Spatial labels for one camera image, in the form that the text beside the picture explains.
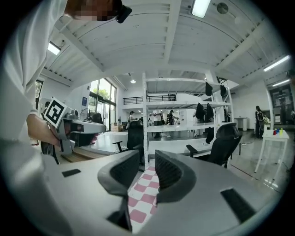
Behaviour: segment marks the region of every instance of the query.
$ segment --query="white ceiling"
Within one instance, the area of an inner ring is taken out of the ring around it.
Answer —
[[[211,0],[204,18],[190,13],[192,2],[123,0],[133,11],[122,24],[115,19],[86,22],[64,16],[51,39],[61,52],[57,56],[47,52],[42,73],[73,88],[110,76],[127,89],[134,88],[141,85],[143,71],[147,78],[204,79],[204,73],[213,70],[239,84],[282,79],[291,61],[268,73],[262,68],[289,53],[250,1],[223,0],[229,12],[222,15],[216,9],[221,1]],[[130,78],[135,85],[130,85]]]

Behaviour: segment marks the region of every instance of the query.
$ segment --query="chair backrest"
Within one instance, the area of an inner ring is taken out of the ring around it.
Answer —
[[[138,144],[143,144],[143,125],[140,121],[133,121],[128,128],[127,148],[132,149]]]
[[[208,162],[222,165],[234,152],[241,138],[242,135],[217,138],[212,145],[212,150],[208,158]]]
[[[226,136],[239,136],[239,130],[236,127],[236,123],[224,124],[216,132],[216,138]]]

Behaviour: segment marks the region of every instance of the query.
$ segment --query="black sticker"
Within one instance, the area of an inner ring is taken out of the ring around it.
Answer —
[[[53,124],[57,125],[64,109],[65,107],[62,104],[59,104],[56,100],[53,100],[46,112],[47,119],[49,119]]]

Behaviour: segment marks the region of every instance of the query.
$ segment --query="blue sign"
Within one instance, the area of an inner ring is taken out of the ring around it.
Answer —
[[[87,106],[87,98],[82,98],[82,106]]]

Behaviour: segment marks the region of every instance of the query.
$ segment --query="black rubber pad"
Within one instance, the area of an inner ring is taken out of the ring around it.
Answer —
[[[234,189],[224,190],[220,193],[240,223],[243,223],[255,214],[255,210]]]
[[[73,170],[69,170],[69,171],[64,171],[64,172],[62,172],[62,174],[66,178],[66,177],[69,177],[69,176],[72,176],[72,175],[76,175],[76,174],[78,174],[80,172],[81,171],[78,170],[78,169],[73,169]]]

